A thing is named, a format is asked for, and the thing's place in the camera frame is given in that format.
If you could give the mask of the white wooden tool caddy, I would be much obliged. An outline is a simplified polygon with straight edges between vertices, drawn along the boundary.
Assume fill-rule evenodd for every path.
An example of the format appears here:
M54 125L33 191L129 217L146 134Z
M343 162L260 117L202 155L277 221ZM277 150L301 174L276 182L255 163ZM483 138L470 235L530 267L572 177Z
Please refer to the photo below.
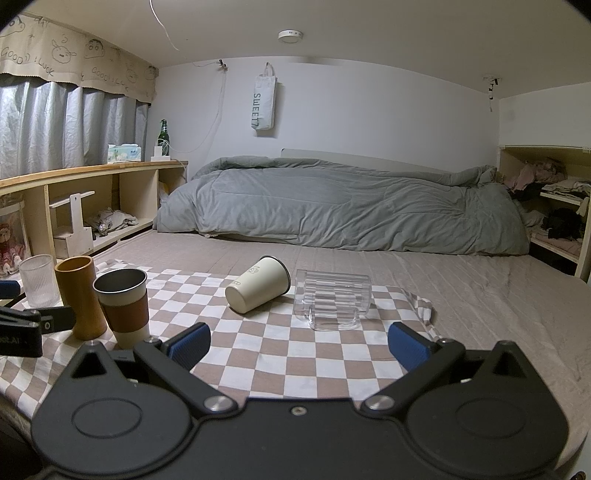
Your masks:
M67 198L49 204L55 257L57 259L85 255L93 249L92 228L84 225L82 200L94 194L93 190L73 193ZM64 206L69 208L70 221L68 225L59 226L57 210Z

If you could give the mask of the crumpled grey cloth on shelf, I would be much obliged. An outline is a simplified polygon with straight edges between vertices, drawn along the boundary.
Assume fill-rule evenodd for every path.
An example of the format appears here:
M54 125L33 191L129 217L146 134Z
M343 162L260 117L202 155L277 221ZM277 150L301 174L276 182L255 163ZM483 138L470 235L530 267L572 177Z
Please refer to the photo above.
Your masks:
M135 226L138 219L120 210L104 209L86 220L95 237L106 237L117 230Z

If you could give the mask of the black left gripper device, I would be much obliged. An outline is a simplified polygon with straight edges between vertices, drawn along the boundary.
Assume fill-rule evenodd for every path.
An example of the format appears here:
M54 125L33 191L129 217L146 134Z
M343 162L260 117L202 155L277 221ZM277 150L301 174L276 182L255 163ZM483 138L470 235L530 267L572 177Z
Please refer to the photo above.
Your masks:
M75 323L75 313L68 306L23 311L2 306L0 354L39 358L43 355L43 335L71 330Z

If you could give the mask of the doll in clear box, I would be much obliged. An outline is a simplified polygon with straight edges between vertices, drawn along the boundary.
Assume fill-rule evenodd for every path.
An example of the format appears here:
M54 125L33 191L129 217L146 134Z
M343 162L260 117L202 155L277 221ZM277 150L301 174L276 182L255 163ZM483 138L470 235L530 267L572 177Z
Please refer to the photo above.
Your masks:
M21 196L3 195L0 208L1 276L18 272L30 255L24 223L24 200Z

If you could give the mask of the clear ribbed stem glass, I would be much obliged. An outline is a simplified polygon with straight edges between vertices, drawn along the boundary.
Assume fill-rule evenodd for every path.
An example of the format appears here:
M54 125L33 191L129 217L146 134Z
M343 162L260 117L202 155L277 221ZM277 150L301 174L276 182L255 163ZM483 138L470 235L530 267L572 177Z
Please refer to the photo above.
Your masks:
M51 255L39 254L27 258L20 264L19 273L31 308L53 307L60 301Z

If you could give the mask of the green glass bottle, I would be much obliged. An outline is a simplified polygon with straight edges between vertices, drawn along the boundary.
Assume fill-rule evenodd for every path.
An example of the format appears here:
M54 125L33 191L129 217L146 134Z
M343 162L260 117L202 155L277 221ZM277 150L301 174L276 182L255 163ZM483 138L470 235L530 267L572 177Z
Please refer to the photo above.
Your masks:
M164 156L168 155L168 151L169 151L169 134L168 134L167 121L165 119L162 119L160 121L160 130L159 130L159 134L158 134L157 140L158 140L158 145L162 149L162 154Z

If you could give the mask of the clear ribbed glass mug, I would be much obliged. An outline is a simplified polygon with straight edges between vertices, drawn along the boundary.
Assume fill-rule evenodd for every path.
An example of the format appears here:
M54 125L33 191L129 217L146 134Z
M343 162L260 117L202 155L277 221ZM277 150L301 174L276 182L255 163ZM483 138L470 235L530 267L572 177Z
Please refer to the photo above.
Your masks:
M294 315L312 330L358 329L371 303L367 275L297 270Z

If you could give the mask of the brown white checkered cloth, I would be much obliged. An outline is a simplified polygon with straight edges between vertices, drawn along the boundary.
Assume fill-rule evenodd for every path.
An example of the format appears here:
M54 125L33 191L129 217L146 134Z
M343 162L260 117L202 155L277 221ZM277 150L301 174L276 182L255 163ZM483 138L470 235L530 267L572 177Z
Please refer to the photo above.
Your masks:
M166 340L197 322L211 328L211 349L193 374L237 400L253 397L356 401L403 376L388 348L388 329L403 322L428 339L432 305L394 286L375 286L360 326L315 331L294 316L287 294L245 317L228 308L231 276L146 268L149 328Z

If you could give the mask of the wooden low shelf unit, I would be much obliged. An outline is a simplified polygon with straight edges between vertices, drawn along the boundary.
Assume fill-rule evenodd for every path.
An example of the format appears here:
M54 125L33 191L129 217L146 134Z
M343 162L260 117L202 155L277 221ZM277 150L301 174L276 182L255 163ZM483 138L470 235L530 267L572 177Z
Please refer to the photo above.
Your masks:
M1 181L3 195L21 196L24 200L24 223L30 255L50 254L55 257L49 204L73 193L93 190L94 195L82 200L84 225L101 210L110 208L133 215L138 224L95 237L95 253L119 240L152 225L159 207L158 192L169 193L186 181L187 163L178 160L159 162L126 162L99 166L75 167L16 176ZM59 226L68 225L69 208L57 210Z

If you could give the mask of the beige cartoon curtain valance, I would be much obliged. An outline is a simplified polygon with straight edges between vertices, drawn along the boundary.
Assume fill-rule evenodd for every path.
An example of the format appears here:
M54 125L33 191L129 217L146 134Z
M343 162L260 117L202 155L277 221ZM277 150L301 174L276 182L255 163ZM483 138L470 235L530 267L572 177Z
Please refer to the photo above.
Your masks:
M1 72L69 83L150 103L158 69L87 32L20 14L1 31Z

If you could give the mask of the cream paper cup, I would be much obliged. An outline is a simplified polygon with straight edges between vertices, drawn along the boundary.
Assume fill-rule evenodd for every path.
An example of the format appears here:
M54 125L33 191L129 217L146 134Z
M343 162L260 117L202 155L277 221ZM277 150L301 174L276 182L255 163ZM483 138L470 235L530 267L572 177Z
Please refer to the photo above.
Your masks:
M290 272L283 262L263 256L225 288L225 298L233 311L245 314L286 294L290 284Z

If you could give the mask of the white ceiling smoke detector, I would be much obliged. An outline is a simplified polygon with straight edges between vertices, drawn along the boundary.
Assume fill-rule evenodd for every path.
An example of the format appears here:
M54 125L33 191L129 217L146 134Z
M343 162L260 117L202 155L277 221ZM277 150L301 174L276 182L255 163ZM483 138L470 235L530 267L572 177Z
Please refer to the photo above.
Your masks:
M295 29L284 29L277 33L277 39L286 44L295 44L304 38L304 33Z

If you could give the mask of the wooden clothes shelf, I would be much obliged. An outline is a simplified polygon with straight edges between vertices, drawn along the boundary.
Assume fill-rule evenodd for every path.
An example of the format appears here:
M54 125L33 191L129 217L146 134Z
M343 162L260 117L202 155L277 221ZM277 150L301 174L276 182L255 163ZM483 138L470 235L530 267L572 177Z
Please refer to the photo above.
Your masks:
M499 172L517 201L530 255L590 280L590 149L502 146Z

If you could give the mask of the tall brown wooden cup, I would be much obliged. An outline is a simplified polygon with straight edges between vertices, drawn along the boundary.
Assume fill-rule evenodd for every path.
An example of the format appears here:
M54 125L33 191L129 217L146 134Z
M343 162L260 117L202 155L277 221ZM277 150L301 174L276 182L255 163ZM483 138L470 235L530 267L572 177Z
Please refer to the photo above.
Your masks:
M100 337L107 329L106 320L93 290L96 270L90 256L75 256L55 266L55 276L62 302L73 309L73 335L82 341Z

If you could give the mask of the grey curtain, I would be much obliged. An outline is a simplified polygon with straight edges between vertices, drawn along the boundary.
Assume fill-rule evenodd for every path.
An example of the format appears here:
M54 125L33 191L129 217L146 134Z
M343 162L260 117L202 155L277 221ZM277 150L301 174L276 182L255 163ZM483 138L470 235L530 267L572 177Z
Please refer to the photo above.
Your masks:
M1 76L1 177L102 165L110 144L145 145L147 103L40 78Z

